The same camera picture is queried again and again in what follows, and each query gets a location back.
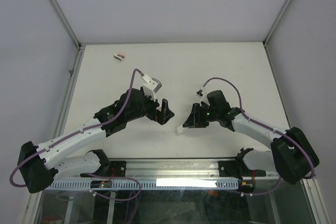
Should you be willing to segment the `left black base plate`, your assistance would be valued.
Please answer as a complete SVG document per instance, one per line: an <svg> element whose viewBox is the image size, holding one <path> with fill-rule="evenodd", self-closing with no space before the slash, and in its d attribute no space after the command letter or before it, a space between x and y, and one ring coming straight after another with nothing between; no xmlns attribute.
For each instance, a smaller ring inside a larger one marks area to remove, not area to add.
<svg viewBox="0 0 336 224"><path fill-rule="evenodd" d="M126 170L126 161L111 160L108 165L104 165L102 168L100 167L93 174L104 177L124 177Z"/></svg>

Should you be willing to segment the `left aluminium frame post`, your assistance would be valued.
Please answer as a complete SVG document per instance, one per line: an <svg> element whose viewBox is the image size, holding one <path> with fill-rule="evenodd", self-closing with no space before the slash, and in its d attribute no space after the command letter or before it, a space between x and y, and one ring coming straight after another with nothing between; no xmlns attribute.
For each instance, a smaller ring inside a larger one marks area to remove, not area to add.
<svg viewBox="0 0 336 224"><path fill-rule="evenodd" d="M57 18L59 19L62 27L66 31L66 33L69 36L72 43L75 45L75 47L77 49L80 49L81 42L79 41L78 37L76 36L73 28L71 27L71 25L70 25L66 15L64 14L60 4L58 3L58 1L57 0L47 0L47 1L50 3L52 9L54 10Z"/></svg>

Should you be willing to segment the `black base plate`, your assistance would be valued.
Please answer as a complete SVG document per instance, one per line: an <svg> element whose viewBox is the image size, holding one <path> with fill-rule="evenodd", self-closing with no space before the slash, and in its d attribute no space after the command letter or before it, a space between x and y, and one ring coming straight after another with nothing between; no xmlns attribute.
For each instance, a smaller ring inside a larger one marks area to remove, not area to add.
<svg viewBox="0 0 336 224"><path fill-rule="evenodd" d="M104 177L124 177L126 170L126 161L111 160L108 165L104 165L102 168L100 167L93 174Z"/></svg>
<svg viewBox="0 0 336 224"><path fill-rule="evenodd" d="M220 177L235 177L240 180L244 177L253 178L266 176L264 170L249 169L244 162L236 160L218 161L218 171Z"/></svg>

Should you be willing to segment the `pink white mini stapler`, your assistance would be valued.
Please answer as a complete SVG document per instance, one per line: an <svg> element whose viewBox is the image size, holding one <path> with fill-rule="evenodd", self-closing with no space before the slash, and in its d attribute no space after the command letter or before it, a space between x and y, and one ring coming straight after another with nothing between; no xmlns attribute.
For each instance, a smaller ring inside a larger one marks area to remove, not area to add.
<svg viewBox="0 0 336 224"><path fill-rule="evenodd" d="M114 53L113 54L114 59L118 60L118 61L123 61L125 59L125 54L124 53Z"/></svg>

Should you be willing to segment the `aluminium frame post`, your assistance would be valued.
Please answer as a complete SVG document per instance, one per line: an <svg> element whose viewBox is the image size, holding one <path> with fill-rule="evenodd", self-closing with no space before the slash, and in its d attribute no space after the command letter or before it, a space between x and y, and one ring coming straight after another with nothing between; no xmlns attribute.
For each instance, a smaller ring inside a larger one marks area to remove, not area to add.
<svg viewBox="0 0 336 224"><path fill-rule="evenodd" d="M73 28L71 27L71 25L70 25L66 15L64 14L60 4L58 3L58 1L57 0L47 0L47 1L50 3L52 9L54 10L57 18L59 19L62 27L66 31L66 33L69 36L72 43L75 45L75 47L77 49L80 49L81 42L79 41L78 37L76 36Z"/></svg>
<svg viewBox="0 0 336 224"><path fill-rule="evenodd" d="M293 0L285 0L278 12L278 14L276 15L276 18L274 20L274 22L272 23L265 39L263 40L263 45L264 47L266 48L269 44L269 42L271 41L273 35L275 34L278 26L280 25L282 19L284 18L287 10L289 9L291 3L292 3Z"/></svg>

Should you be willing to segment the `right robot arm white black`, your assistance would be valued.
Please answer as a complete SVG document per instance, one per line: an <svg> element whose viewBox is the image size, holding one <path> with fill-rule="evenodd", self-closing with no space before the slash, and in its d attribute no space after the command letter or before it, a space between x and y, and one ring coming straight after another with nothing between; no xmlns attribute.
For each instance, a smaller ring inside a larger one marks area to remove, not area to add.
<svg viewBox="0 0 336 224"><path fill-rule="evenodd" d="M246 135L271 151L270 164L289 184L296 184L320 164L304 132L298 127L281 129L249 116L242 108L232 107L221 90L212 91L207 101L193 103L182 124L184 129L201 129L217 122L232 132Z"/></svg>

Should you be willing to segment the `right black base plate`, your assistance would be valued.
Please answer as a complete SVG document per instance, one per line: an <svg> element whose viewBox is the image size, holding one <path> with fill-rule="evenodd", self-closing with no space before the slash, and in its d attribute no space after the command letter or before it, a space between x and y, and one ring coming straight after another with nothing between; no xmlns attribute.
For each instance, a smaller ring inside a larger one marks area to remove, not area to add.
<svg viewBox="0 0 336 224"><path fill-rule="evenodd" d="M220 177L235 177L240 180L244 177L253 178L266 176L264 170L249 169L244 162L236 160L218 161L218 171Z"/></svg>

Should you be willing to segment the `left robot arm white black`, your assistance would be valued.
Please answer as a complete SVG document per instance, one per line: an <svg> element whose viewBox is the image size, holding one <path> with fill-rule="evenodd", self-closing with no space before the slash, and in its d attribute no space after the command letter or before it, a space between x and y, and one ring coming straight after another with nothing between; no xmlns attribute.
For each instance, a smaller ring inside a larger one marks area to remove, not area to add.
<svg viewBox="0 0 336 224"><path fill-rule="evenodd" d="M102 149L88 151L83 156L73 157L72 154L124 130L128 122L136 119L146 117L164 125L174 116L167 99L158 102L145 95L142 89L131 89L68 135L38 145L32 142L23 144L17 166L25 182L24 187L34 194L46 189L57 179L75 175L107 175L111 162Z"/></svg>

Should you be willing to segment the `aluminium front rail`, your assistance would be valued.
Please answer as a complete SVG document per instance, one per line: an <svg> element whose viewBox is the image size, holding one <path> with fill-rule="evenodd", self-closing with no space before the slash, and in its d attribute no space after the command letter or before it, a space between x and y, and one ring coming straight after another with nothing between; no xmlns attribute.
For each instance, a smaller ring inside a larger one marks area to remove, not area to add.
<svg viewBox="0 0 336 224"><path fill-rule="evenodd" d="M126 161L127 170L124 177L135 179L152 178L221 178L218 171L218 161L236 159L111 159ZM67 158L57 162L54 167L48 168L42 160L34 160L28 166L28 178L32 181L44 181L47 185L57 179L72 177L93 177L100 167L108 165L111 160L86 155L82 157ZM266 176L277 176L272 170L264 170Z"/></svg>

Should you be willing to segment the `right aluminium frame post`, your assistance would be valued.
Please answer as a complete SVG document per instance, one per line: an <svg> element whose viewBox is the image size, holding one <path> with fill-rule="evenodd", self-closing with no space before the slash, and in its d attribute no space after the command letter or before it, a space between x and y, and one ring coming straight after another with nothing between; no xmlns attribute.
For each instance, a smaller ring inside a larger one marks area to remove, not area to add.
<svg viewBox="0 0 336 224"><path fill-rule="evenodd" d="M287 10L289 9L291 3L292 3L293 0L285 0L278 12L278 14L276 15L276 18L274 20L274 22L272 23L265 39L263 40L263 45L264 47L266 48L269 44L269 42L271 41L273 35L275 34L278 26L280 25L282 19L284 18Z"/></svg>

